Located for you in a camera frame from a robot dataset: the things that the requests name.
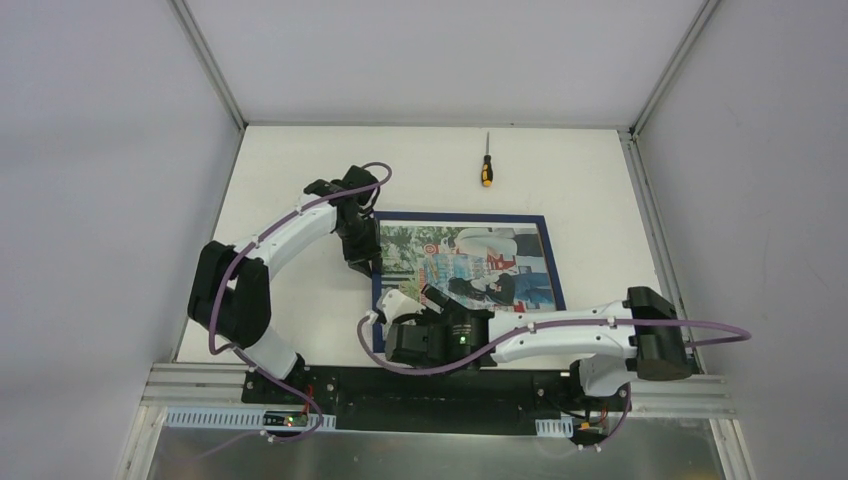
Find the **wooden picture frame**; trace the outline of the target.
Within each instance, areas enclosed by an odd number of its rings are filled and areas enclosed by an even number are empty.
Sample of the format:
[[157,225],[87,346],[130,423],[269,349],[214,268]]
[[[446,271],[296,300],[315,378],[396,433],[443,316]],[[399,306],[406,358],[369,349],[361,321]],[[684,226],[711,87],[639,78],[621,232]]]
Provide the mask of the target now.
[[373,297],[417,300],[433,286],[470,309],[563,310],[549,229],[541,215],[381,211],[382,272]]

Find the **yellow black screwdriver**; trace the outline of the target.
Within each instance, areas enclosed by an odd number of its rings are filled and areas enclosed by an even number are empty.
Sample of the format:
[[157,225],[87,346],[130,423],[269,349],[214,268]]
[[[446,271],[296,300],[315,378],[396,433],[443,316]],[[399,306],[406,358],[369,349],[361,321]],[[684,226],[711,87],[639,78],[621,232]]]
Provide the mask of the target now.
[[490,133],[487,133],[485,138],[483,164],[481,169],[481,184],[484,187],[490,187],[493,183],[493,177],[494,173],[492,166],[492,156],[490,152]]

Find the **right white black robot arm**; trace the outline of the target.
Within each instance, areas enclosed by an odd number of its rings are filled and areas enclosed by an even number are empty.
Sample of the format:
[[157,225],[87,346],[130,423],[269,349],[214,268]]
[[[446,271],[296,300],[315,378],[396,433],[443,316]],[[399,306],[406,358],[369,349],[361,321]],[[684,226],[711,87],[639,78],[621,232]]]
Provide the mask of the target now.
[[674,306],[648,287],[630,287],[624,299],[587,310],[550,312],[470,309],[432,287],[424,293],[428,305],[397,289],[377,302],[385,359],[411,376],[572,355],[568,397],[590,410],[635,379],[692,374]]

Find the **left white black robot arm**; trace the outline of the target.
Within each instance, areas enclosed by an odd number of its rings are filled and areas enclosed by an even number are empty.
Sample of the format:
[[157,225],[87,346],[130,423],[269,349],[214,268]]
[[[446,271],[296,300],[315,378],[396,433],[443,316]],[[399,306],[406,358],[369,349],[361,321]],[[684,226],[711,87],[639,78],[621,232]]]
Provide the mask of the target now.
[[271,325],[274,277],[313,242],[335,234],[348,267],[368,278],[382,267],[374,208],[385,179],[371,165],[351,166],[340,179],[307,185],[281,218],[234,244],[207,243],[200,251],[187,316],[208,333],[211,353],[223,348],[269,374],[266,389],[281,404],[305,390],[302,356]]

